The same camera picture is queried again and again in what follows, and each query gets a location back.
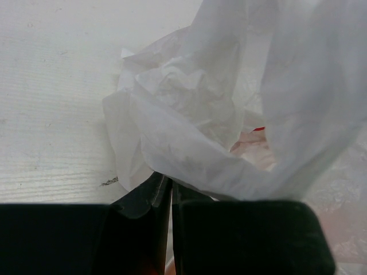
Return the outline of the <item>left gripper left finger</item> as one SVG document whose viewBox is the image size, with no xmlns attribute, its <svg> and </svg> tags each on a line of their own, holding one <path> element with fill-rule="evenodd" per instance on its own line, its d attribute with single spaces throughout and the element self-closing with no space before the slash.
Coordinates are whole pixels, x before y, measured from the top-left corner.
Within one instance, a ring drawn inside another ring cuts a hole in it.
<svg viewBox="0 0 367 275">
<path fill-rule="evenodd" d="M 2 274 L 164 274 L 172 181 L 112 204 L 1 204 Z"/>
</svg>

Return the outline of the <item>white plastic bag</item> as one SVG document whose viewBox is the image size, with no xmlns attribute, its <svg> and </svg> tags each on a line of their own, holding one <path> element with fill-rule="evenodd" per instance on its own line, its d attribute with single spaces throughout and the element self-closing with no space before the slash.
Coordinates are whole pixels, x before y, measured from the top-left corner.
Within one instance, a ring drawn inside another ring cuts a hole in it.
<svg viewBox="0 0 367 275">
<path fill-rule="evenodd" d="M 126 190 L 156 171 L 307 199 L 337 260 L 366 264 L 365 1 L 203 1 L 123 66 L 103 111 Z"/>
</svg>

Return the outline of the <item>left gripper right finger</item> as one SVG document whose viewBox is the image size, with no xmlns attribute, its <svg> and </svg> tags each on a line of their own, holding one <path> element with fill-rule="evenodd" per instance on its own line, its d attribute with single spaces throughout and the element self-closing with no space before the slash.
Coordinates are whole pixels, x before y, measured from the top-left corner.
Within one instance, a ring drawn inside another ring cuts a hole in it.
<svg viewBox="0 0 367 275">
<path fill-rule="evenodd" d="M 296 201 L 215 201 L 173 185 L 177 274 L 334 274 L 315 213 Z"/>
</svg>

